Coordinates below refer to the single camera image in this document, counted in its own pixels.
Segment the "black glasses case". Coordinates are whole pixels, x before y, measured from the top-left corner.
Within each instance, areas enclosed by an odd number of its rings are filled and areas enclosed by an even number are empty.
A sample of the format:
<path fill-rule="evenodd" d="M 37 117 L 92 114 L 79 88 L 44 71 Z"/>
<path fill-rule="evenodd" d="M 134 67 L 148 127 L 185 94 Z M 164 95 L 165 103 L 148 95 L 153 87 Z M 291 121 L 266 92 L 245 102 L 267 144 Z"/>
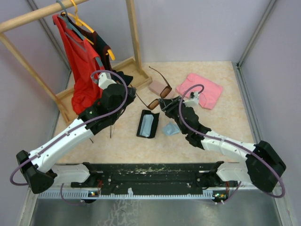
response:
<path fill-rule="evenodd" d="M 159 121 L 159 113 L 142 110 L 136 136 L 152 139 L 155 137 Z"/>

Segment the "light blue cleaning cloth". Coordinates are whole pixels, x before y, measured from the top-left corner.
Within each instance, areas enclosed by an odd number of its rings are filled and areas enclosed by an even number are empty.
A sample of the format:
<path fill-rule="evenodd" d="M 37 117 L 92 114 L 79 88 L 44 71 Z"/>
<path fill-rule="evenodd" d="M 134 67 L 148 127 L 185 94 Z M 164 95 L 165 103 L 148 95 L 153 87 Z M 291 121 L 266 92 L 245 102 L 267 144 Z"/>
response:
<path fill-rule="evenodd" d="M 151 114 L 146 114 L 143 116 L 141 128 L 140 128 L 140 135 L 144 137 L 149 137 L 151 134 L 151 127 L 153 123 L 154 117 Z"/>

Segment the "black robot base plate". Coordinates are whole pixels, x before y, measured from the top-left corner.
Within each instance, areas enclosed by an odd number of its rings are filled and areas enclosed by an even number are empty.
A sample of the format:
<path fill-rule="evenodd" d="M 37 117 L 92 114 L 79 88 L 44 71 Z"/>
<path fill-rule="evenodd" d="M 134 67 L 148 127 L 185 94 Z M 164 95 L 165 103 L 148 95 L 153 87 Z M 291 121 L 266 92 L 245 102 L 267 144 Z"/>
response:
<path fill-rule="evenodd" d="M 71 187 L 90 191 L 95 199 L 211 199 L 226 200 L 238 181 L 223 182 L 216 175 L 217 163 L 92 164 L 85 162 L 90 176 Z"/>

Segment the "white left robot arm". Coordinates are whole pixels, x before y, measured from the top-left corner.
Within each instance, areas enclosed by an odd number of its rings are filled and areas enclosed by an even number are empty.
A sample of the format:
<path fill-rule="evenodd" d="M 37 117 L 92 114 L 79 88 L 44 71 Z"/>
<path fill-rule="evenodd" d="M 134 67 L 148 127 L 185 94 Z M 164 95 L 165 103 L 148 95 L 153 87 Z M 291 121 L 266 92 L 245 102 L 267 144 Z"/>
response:
<path fill-rule="evenodd" d="M 57 161 L 81 142 L 113 125 L 135 97 L 135 88 L 111 84 L 103 90 L 101 98 L 80 113 L 63 132 L 29 153 L 20 151 L 16 155 L 17 162 L 32 192 L 40 194 L 63 183 L 94 186 L 98 175 L 86 163 L 58 165 Z"/>

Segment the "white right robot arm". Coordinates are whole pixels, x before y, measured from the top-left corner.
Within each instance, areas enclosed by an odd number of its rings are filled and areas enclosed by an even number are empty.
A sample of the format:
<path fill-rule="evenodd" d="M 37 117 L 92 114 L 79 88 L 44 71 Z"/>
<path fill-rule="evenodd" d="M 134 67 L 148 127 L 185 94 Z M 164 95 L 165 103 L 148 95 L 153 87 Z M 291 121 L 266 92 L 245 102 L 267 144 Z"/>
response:
<path fill-rule="evenodd" d="M 176 122 L 190 145 L 233 160 L 218 164 L 210 174 L 213 185 L 221 186 L 226 181 L 247 182 L 271 193 L 279 183 L 286 165 L 271 144 L 263 140 L 257 144 L 239 142 L 214 132 L 198 121 L 194 109 L 181 103 L 180 97 L 159 99 L 158 102 L 162 112 Z"/>

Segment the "pink glasses case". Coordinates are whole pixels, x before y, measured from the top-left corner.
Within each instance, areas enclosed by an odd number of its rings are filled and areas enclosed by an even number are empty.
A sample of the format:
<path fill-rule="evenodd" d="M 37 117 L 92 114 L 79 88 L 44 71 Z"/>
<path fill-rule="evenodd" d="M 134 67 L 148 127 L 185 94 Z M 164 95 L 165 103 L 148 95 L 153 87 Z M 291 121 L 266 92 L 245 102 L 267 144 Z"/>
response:
<path fill-rule="evenodd" d="M 149 90 L 151 92 L 153 92 L 154 94 L 156 94 L 157 96 L 160 96 L 160 93 L 163 91 L 163 89 L 166 87 L 166 85 L 158 82 L 158 81 L 153 81 L 150 85 L 149 85 Z M 175 96 L 175 92 L 172 90 L 167 96 L 167 99 L 171 99 L 174 98 Z"/>

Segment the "tortoiseshell brown sunglasses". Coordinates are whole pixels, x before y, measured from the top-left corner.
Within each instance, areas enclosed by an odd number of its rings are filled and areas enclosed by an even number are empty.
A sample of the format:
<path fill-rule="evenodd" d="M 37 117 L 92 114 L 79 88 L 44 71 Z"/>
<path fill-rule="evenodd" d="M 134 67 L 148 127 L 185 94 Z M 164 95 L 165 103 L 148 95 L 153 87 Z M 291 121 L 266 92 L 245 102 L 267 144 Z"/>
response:
<path fill-rule="evenodd" d="M 160 93 L 160 98 L 166 98 L 166 96 L 172 91 L 172 87 L 170 86 L 170 84 L 168 83 L 167 79 L 164 77 L 164 75 L 159 72 L 158 70 L 152 68 L 149 66 L 150 69 L 156 71 L 157 73 L 159 73 L 161 75 L 161 77 L 163 78 L 163 80 L 166 83 L 166 87 L 163 89 L 163 91 Z M 154 99 L 151 103 L 149 103 L 148 105 L 144 103 L 144 101 L 139 97 L 138 94 L 136 94 L 136 96 L 139 98 L 139 100 L 149 109 L 149 110 L 154 110 L 158 105 L 158 98 Z"/>

